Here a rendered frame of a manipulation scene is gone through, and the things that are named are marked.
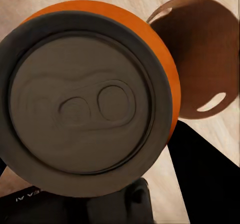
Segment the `trash can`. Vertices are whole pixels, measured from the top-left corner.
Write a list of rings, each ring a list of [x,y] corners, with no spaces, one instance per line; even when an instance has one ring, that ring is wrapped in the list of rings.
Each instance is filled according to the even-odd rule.
[[[150,21],[166,9],[172,10]],[[221,113],[240,95],[240,21],[216,0],[170,0],[147,19],[167,46],[180,82],[179,118],[202,120]],[[216,95],[225,98],[207,111]]]

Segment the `can of soda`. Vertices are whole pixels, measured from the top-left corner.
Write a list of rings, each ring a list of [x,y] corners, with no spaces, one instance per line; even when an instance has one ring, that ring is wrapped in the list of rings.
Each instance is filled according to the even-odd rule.
[[[53,4],[0,42],[0,158],[44,191],[91,198],[134,183],[167,146],[180,106],[168,47],[116,5]]]

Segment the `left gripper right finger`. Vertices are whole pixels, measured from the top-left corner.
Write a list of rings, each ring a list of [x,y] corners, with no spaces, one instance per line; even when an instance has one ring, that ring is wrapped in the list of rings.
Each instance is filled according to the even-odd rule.
[[[167,146],[190,224],[240,224],[240,167],[181,120]]]

